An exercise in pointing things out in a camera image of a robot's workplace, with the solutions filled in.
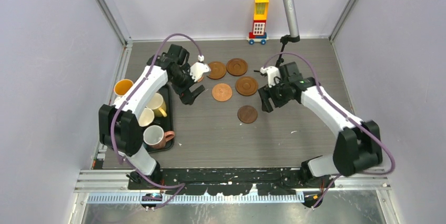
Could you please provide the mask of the brown wooden coaster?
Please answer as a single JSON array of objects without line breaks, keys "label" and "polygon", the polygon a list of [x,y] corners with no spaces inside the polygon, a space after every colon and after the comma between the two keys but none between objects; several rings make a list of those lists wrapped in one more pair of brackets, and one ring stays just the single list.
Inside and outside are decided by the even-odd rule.
[{"label": "brown wooden coaster", "polygon": [[242,76],[248,70],[248,63],[241,58],[233,58],[226,64],[227,72],[232,76]]},{"label": "brown wooden coaster", "polygon": [[225,76],[226,66],[222,62],[210,62],[208,63],[210,72],[207,75],[209,79],[218,80]]},{"label": "brown wooden coaster", "polygon": [[236,91],[242,96],[252,96],[258,90],[258,82],[249,76],[240,77],[235,84]]}]

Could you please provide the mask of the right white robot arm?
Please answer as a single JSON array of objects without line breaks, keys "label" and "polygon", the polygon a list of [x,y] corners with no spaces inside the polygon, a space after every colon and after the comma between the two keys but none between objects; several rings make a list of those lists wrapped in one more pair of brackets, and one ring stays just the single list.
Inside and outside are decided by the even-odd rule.
[{"label": "right white robot arm", "polygon": [[313,77],[304,78],[297,64],[260,69],[268,83],[259,88],[262,110],[268,113],[288,102],[297,103],[317,115],[336,137],[332,154],[304,161],[300,180],[306,187],[314,187],[326,175],[345,177],[360,173],[382,163],[382,149],[366,134],[379,137],[379,126],[374,121],[363,121],[349,113],[332,99]]}]

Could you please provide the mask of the black tripod microphone stand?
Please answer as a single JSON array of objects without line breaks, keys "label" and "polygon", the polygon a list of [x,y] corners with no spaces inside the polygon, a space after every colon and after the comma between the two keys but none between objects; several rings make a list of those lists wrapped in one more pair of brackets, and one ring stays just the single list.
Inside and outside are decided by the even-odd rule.
[{"label": "black tripod microphone stand", "polygon": [[268,66],[275,66],[280,71],[280,77],[281,80],[284,80],[286,78],[301,78],[302,74],[299,71],[298,65],[296,62],[290,62],[285,64],[284,55],[293,55],[293,53],[286,51],[286,46],[288,43],[291,43],[290,37],[288,35],[282,37],[280,39],[281,48],[280,51],[272,56],[270,56],[260,68],[254,69],[255,73],[260,74],[263,77],[266,77],[266,75],[262,75],[260,73],[260,69],[262,67],[268,67]]}]

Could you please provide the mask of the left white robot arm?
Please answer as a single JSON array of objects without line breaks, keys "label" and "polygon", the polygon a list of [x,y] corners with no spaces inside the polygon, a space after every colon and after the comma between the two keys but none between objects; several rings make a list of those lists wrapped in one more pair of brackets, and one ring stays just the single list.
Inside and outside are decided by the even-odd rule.
[{"label": "left white robot arm", "polygon": [[197,61],[188,63],[189,52],[172,44],[166,53],[156,53],[149,58],[136,83],[112,105],[104,104],[98,111],[100,143],[125,158],[142,174],[141,182],[148,189],[156,189],[161,183],[159,163],[143,146],[143,131],[138,118],[146,104],[165,85],[170,84],[184,105],[192,105],[205,90],[200,85],[190,88],[210,67],[202,54]]}]

